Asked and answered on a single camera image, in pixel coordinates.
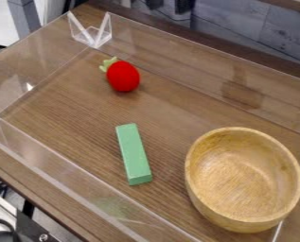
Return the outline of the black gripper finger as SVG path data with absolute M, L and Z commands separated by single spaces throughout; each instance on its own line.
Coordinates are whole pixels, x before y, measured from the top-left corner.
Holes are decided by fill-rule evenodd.
M 164 6 L 164 0 L 146 0 L 150 9 L 158 9 Z
M 174 11 L 182 14 L 193 8 L 196 0 L 174 0 Z

